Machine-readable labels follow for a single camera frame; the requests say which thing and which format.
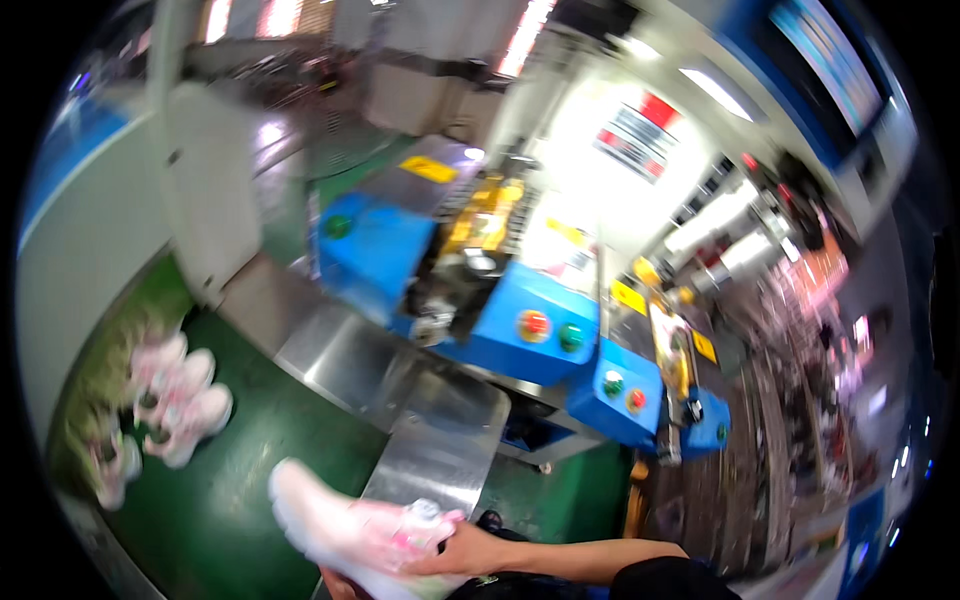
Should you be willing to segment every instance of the shoe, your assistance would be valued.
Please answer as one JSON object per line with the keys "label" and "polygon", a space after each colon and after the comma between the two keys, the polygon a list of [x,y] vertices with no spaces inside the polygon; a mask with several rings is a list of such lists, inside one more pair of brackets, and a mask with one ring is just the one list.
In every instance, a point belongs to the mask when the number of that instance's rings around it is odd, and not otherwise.
{"label": "shoe", "polygon": [[133,404],[133,426],[139,427],[140,422],[145,422],[151,429],[157,429],[168,406],[182,406],[210,387],[215,369],[213,354],[200,348],[187,354],[182,362],[157,372]]}
{"label": "shoe", "polygon": [[284,459],[270,475],[274,517],[309,561],[343,573],[374,600],[439,600],[466,577],[405,576],[400,567],[435,556],[460,511],[441,513],[430,500],[410,506],[352,498],[332,490],[303,463]]}
{"label": "shoe", "polygon": [[107,440],[92,444],[89,452],[97,501],[104,510],[116,511],[123,506],[127,484],[143,470],[136,440],[114,430]]}
{"label": "shoe", "polygon": [[190,462],[197,444],[223,431],[233,412],[233,396],[222,383],[214,383],[181,405],[168,405],[158,431],[143,439],[143,451],[169,468]]}
{"label": "shoe", "polygon": [[130,381],[134,399],[139,400],[154,378],[178,364],[186,356],[186,334],[178,331],[158,344],[141,344],[130,355]]}

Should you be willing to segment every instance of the monitor screen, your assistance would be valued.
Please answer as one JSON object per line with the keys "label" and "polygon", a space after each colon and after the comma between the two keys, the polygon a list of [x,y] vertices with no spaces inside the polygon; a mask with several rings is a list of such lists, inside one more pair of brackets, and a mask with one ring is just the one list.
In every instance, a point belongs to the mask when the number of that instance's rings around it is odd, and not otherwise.
{"label": "monitor screen", "polygon": [[801,54],[827,89],[854,136],[881,104],[870,72],[832,15],[818,0],[786,0],[770,20]]}

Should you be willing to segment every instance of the yellow warning label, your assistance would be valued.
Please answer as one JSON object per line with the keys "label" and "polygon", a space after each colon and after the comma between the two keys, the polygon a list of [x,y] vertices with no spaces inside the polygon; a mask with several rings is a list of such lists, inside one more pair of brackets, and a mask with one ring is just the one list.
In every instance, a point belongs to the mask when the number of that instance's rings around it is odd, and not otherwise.
{"label": "yellow warning label", "polygon": [[693,333],[693,346],[696,347],[697,351],[710,359],[710,362],[714,365],[717,364],[717,355],[713,351],[713,343],[696,329],[690,329],[690,331]]}
{"label": "yellow warning label", "polygon": [[569,225],[564,225],[560,221],[557,221],[553,217],[547,217],[546,226],[558,232],[560,235],[565,237],[567,240],[572,242],[578,248],[583,248],[586,244],[584,243],[584,234],[577,228],[572,228]]}
{"label": "yellow warning label", "polygon": [[633,308],[644,317],[647,316],[647,300],[636,290],[633,290],[626,283],[614,280],[610,284],[610,296],[627,306]]}
{"label": "yellow warning label", "polygon": [[456,169],[429,156],[410,156],[399,167],[434,183],[450,183],[457,177]]}

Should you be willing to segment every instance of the hand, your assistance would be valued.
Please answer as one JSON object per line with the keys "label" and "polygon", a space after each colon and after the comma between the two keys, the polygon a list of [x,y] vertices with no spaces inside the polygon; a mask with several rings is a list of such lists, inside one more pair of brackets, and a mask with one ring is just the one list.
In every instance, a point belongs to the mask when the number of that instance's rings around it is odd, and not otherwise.
{"label": "hand", "polygon": [[505,570],[523,544],[492,536],[466,521],[458,522],[456,528],[446,539],[442,554],[407,563],[401,572],[405,575],[490,575]]}
{"label": "hand", "polygon": [[370,595],[340,573],[320,567],[324,584],[332,600],[370,600]]}

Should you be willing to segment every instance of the factory floor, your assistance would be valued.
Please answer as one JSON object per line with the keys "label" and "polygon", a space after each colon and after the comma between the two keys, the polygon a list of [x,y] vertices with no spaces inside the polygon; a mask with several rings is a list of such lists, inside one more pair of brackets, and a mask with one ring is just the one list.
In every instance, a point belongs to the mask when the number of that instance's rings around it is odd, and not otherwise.
{"label": "factory floor", "polygon": [[[322,199],[347,191],[410,142],[398,138],[355,168],[323,179]],[[309,152],[297,153],[255,180],[264,250],[281,264],[302,256],[309,162]],[[302,386],[215,313],[188,319],[184,331],[191,348],[209,348],[216,357],[215,380],[232,391],[233,416],[182,470],[145,457],[123,508],[105,517],[167,597],[306,600],[319,573],[276,526],[266,494],[270,471],[294,456],[335,489],[359,495],[387,436]],[[618,444],[561,461],[550,475],[497,456],[478,509],[497,510],[507,526],[533,540],[616,538],[631,465]]]}

